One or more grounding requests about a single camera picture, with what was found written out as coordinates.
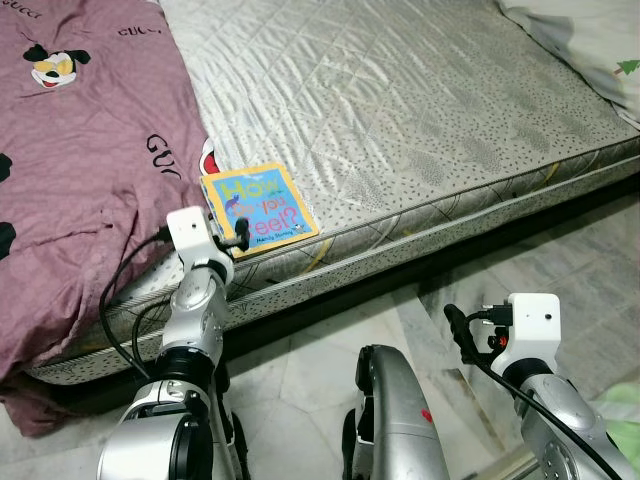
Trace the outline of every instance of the white pillow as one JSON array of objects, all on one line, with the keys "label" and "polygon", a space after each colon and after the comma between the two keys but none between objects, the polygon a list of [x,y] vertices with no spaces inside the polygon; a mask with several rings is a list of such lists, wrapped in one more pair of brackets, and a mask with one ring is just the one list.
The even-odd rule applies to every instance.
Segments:
[{"label": "white pillow", "polygon": [[639,0],[498,0],[502,12],[562,58],[640,129]]}]

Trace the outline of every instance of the gray quilted mattress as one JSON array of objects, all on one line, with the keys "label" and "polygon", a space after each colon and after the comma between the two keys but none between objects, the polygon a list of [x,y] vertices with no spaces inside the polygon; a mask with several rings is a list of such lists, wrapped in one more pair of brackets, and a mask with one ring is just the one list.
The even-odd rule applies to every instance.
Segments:
[{"label": "gray quilted mattress", "polygon": [[[248,323],[640,169],[638,132],[490,0],[163,0],[223,170],[280,162],[321,234],[237,264]],[[181,278],[170,255],[110,310]],[[142,341],[152,357],[164,308]],[[30,373],[79,383],[125,368],[99,326]]]}]

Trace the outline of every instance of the tile floor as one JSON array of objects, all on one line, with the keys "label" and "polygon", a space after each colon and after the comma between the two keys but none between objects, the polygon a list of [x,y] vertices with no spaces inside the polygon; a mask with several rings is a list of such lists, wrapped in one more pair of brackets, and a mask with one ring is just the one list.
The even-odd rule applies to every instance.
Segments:
[{"label": "tile floor", "polygon": [[[460,364],[445,303],[469,312],[509,291],[557,293],[564,335],[559,363],[586,395],[637,373],[639,233],[638,202],[627,197],[234,360],[230,400],[245,428],[253,478],[340,478],[342,421],[355,398],[358,352],[370,343],[397,347],[413,365],[452,479],[482,470],[517,445],[510,399]],[[53,472],[59,479],[95,478],[101,447],[122,410],[34,440],[20,437],[0,408],[0,479],[48,479]]]}]

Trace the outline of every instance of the black cable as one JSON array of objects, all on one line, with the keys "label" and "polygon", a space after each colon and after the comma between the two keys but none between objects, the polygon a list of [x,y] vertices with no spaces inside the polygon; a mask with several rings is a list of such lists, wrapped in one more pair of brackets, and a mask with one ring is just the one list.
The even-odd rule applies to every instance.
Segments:
[{"label": "black cable", "polygon": [[140,323],[144,319],[144,316],[154,308],[159,308],[169,303],[169,299],[165,298],[164,300],[160,300],[159,302],[152,303],[151,305],[147,305],[142,311],[136,316],[135,322],[133,322],[133,327],[131,328],[131,350],[133,352],[133,358],[140,365],[144,365],[144,360],[140,356],[140,351],[138,350],[138,332],[140,330]]},{"label": "black cable", "polygon": [[138,363],[136,359],[133,358],[129,354],[129,352],[127,352],[122,347],[122,345],[120,345],[120,342],[118,342],[118,339],[115,337],[115,335],[111,331],[111,326],[109,325],[109,320],[107,319],[107,315],[105,312],[105,304],[107,303],[107,295],[109,295],[109,292],[111,291],[112,288],[115,288],[115,284],[118,281],[118,277],[122,274],[122,272],[129,265],[129,263],[131,263],[131,259],[140,250],[142,250],[144,247],[146,247],[150,243],[156,242],[158,240],[167,241],[167,238],[169,240],[171,239],[171,235],[169,234],[169,229],[167,227],[162,227],[160,231],[158,231],[158,233],[156,233],[152,237],[147,238],[140,245],[134,248],[133,251],[129,255],[127,255],[124,258],[124,260],[122,260],[122,263],[120,264],[116,272],[113,274],[113,276],[109,280],[109,283],[107,283],[107,286],[102,291],[102,295],[100,295],[100,303],[98,304],[98,314],[100,316],[100,323],[102,324],[102,329],[104,330],[104,333],[107,336],[109,343],[111,343],[111,346],[116,350],[116,352],[120,354],[122,358],[124,358],[127,361],[129,365],[131,365],[133,368],[138,370],[142,374],[142,376],[147,380],[151,380],[151,376],[147,373],[147,370],[144,368],[144,364]]},{"label": "black cable", "polygon": [[484,310],[480,310],[479,312],[474,312],[471,315],[469,315],[467,318],[465,318],[465,323],[467,324],[467,326],[469,326],[469,324],[476,319],[486,319],[487,315],[486,312]]},{"label": "black cable", "polygon": [[[474,315],[477,315],[477,312],[475,314],[469,315],[467,317],[467,321],[470,322],[475,318],[481,318],[479,316],[474,317]],[[475,352],[470,352],[470,354],[475,359],[475,365],[480,370],[482,370],[482,372],[488,375],[489,378],[491,378],[493,381],[497,382],[498,384],[506,388],[512,395],[515,395],[520,400],[525,402],[527,405],[529,405],[531,408],[537,411],[540,415],[546,418],[549,422],[551,422],[558,430],[560,430],[567,437],[569,437],[578,447],[580,447],[584,451],[584,453],[586,453],[591,458],[591,460],[593,460],[607,475],[609,475],[611,480],[622,480],[620,475],[616,473],[616,471],[605,461],[604,458],[600,456],[598,452],[596,452],[593,448],[591,448],[591,446],[587,442],[585,442],[582,438],[580,438],[573,430],[571,430],[571,428],[565,425],[560,419],[558,419],[558,417],[556,417],[553,413],[551,413],[544,405],[542,405],[538,401],[528,396],[519,388],[514,387],[505,379],[503,379],[500,375],[498,375],[493,370],[491,370],[490,367],[484,365],[480,361],[480,359],[476,356]]]}]

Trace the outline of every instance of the children's book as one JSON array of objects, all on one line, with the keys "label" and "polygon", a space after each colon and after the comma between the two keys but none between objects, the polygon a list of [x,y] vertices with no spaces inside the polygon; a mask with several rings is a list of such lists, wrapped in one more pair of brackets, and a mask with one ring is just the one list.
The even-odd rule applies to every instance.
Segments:
[{"label": "children's book", "polygon": [[226,239],[235,236],[236,220],[249,220],[249,250],[242,257],[297,242],[318,234],[287,170],[277,163],[201,177],[204,196]]}]

